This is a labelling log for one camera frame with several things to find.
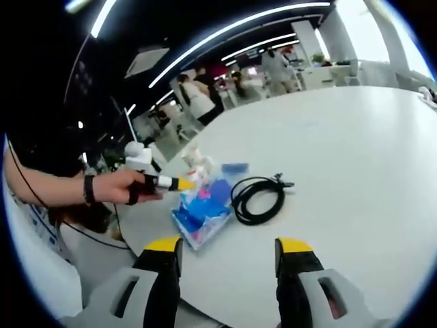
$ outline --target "white shirt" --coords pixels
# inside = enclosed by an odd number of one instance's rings
[[[286,82],[290,80],[290,72],[285,67],[288,66],[288,63],[280,53],[275,53],[273,58],[267,52],[263,53],[262,66],[272,82]]]
[[[33,292],[55,319],[77,315],[82,310],[82,292],[76,269],[51,250],[33,230],[30,220],[12,197],[4,171],[3,194],[10,235],[25,273],[23,278],[28,280]]]
[[[209,113],[215,107],[211,99],[203,94],[196,85],[185,82],[182,86],[185,88],[186,95],[191,101],[190,112],[196,119]]]

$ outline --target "hand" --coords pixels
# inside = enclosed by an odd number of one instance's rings
[[[128,187],[134,182],[144,183],[144,175],[131,169],[106,173],[93,179],[94,198],[96,202],[110,202],[114,204],[126,204],[129,202]],[[161,200],[161,194],[139,194],[138,203],[149,200]]]

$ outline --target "black wristband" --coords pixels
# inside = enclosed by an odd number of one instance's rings
[[[94,198],[93,179],[94,176],[86,175],[83,180],[83,196],[88,204],[96,202],[96,199]]]

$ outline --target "black cable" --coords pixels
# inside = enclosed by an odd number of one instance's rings
[[[272,219],[281,210],[284,205],[285,192],[284,188],[294,186],[294,183],[286,183],[281,180],[282,174],[276,174],[274,178],[265,178],[263,176],[254,176],[238,182],[231,190],[231,204],[235,211],[237,220],[246,226],[257,226],[266,223]],[[245,186],[235,197],[235,189],[243,182],[250,180],[260,180]],[[272,208],[262,214],[252,214],[247,209],[248,201],[261,191],[272,191],[278,195],[278,198]]]
[[[11,152],[11,155],[12,155],[12,159],[14,160],[15,166],[16,166],[16,168],[18,169],[18,171],[20,172],[21,177],[22,177],[23,180],[26,182],[26,185],[29,187],[30,191],[33,193],[33,195],[35,196],[35,198],[36,198],[36,199],[41,203],[41,205],[43,205],[45,208],[48,208],[48,206],[47,206],[47,205],[46,205],[46,204],[41,200],[41,198],[40,198],[40,197],[36,194],[36,192],[32,189],[32,187],[30,187],[29,182],[28,182],[27,179],[25,178],[24,174],[21,172],[20,166],[19,166],[18,163],[16,162],[15,155],[14,155],[14,152],[13,152],[13,150],[12,150],[13,148],[12,148],[12,145],[11,145],[11,141],[10,141],[9,139],[8,139],[8,143],[9,143],[9,149],[10,149],[10,152]],[[79,234],[82,234],[82,235],[84,235],[84,236],[86,236],[86,237],[92,239],[93,241],[96,241],[97,243],[102,244],[102,245],[106,245],[106,246],[114,247],[114,248],[118,248],[118,249],[127,249],[127,250],[130,250],[129,247],[121,247],[121,246],[117,246],[117,245],[108,244],[108,243],[105,243],[105,242],[103,242],[103,241],[99,241],[98,239],[94,238],[93,236],[90,236],[90,235],[84,233],[83,231],[80,231],[79,229],[75,228],[74,226],[70,225],[69,223],[67,223],[67,222],[65,222],[65,221],[64,221],[64,224],[66,224],[67,226],[69,226],[69,227],[72,228],[73,230],[77,231]]]

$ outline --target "window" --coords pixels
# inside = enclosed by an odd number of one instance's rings
[[[402,17],[391,7],[389,3],[385,1],[375,1],[378,9],[382,11],[386,18],[388,18],[394,25],[397,35],[401,40],[402,47],[404,48],[405,56],[407,58],[408,67],[410,70],[425,75],[431,79],[434,79],[431,70],[429,69],[426,61],[419,48],[414,43],[415,35],[411,32],[407,24],[405,24]]]
[[[358,59],[390,62],[381,31],[363,0],[339,0],[337,10]]]

